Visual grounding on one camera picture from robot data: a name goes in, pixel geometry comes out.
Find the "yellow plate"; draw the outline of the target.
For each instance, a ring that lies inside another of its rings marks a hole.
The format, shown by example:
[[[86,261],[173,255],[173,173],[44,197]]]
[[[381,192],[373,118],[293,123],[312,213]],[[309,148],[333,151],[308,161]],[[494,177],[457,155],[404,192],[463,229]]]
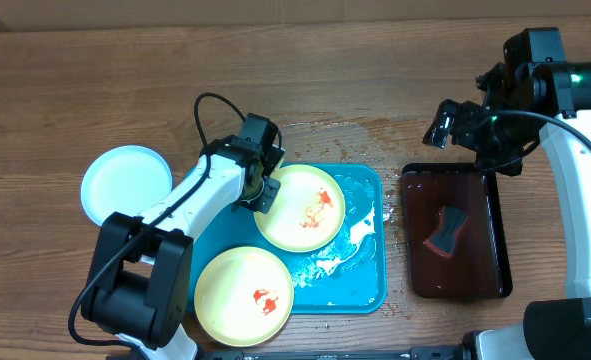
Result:
[[[346,214],[338,182],[304,164],[282,167],[272,178],[280,188],[268,213],[254,215],[260,233],[275,247],[294,253],[311,252],[333,240]]]
[[[250,347],[279,333],[291,315],[294,286],[285,264],[257,247],[237,247],[211,260],[194,290],[194,309],[219,343]]]

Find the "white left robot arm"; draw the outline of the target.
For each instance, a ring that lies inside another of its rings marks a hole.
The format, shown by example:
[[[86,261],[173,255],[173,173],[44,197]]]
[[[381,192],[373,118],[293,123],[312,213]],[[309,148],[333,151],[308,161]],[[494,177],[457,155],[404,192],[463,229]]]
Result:
[[[77,333],[82,316],[131,359],[194,358],[197,348],[182,327],[194,243],[227,206],[267,213],[280,187],[271,175],[284,155],[278,126],[248,114],[238,134],[206,143],[194,170],[158,204],[138,216],[109,215],[69,314],[71,337],[104,346]]]

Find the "light blue plate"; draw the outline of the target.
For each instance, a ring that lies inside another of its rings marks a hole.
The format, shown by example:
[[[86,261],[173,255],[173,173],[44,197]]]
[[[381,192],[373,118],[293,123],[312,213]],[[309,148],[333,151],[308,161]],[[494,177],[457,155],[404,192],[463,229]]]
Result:
[[[165,198],[173,177],[165,159],[150,148],[125,145],[99,156],[87,169],[80,201],[96,225],[114,212],[138,215]]]

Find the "red black sponge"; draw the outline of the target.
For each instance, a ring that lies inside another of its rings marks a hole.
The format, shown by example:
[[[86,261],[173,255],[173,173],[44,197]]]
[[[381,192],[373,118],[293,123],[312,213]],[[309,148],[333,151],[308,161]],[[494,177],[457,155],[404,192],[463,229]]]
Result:
[[[456,207],[443,206],[438,213],[438,224],[423,245],[443,258],[451,258],[460,234],[468,221],[466,213]]]

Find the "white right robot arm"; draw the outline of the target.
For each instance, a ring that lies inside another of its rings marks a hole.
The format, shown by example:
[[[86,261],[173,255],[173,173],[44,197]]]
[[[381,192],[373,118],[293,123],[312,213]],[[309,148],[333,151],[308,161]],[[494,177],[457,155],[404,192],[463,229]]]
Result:
[[[591,62],[569,62],[555,27],[527,28],[503,53],[476,80],[483,103],[443,101],[424,143],[462,146],[481,171],[508,176],[534,149],[545,151],[566,241],[566,295],[529,304],[518,324],[466,337],[466,355],[591,359]]]

